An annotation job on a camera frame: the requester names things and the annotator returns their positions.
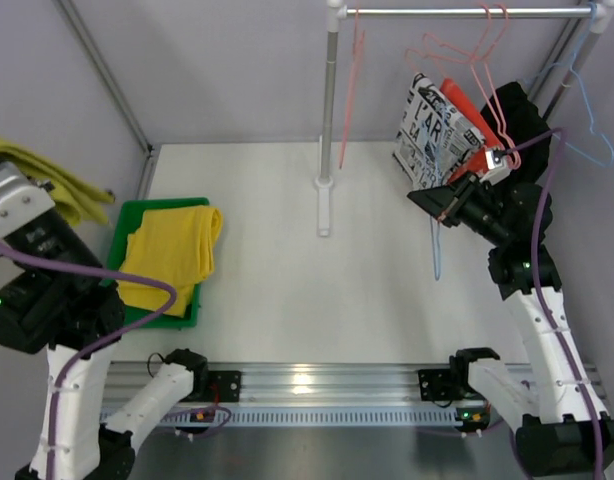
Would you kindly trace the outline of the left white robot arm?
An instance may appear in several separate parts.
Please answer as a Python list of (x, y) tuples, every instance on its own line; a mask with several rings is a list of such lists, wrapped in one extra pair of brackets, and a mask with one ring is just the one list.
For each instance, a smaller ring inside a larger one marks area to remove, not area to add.
[(111, 357), (125, 325), (116, 283), (55, 209), (0, 216), (0, 255), (23, 272), (0, 289), (0, 345), (45, 350), (48, 389), (41, 435), (18, 479), (126, 479), (146, 438), (180, 401), (208, 385), (208, 361), (168, 354), (122, 409), (100, 418)]

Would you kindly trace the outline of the lime yellow trousers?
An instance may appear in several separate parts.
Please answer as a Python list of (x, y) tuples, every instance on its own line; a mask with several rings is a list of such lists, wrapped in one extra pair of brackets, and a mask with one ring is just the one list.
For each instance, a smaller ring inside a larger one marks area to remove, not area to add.
[(110, 224), (104, 206), (115, 202), (111, 192), (90, 185), (47, 157), (1, 137), (0, 156), (6, 157), (34, 183), (48, 182), (52, 186), (49, 195), (70, 226), (86, 221)]

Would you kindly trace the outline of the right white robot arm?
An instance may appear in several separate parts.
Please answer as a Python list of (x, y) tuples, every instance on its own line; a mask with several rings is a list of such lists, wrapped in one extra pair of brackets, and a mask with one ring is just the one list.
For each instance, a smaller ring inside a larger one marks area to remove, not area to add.
[(543, 245), (552, 221), (550, 196), (537, 184), (500, 193), (474, 174), (408, 199), (442, 225), (465, 225), (492, 244), (488, 271), (521, 335), (534, 384), (516, 381), (491, 348), (467, 348), (450, 358), (461, 392), (497, 411), (513, 435), (526, 473), (546, 477), (589, 472), (595, 479), (614, 461), (614, 418), (585, 371), (565, 312), (557, 267)]

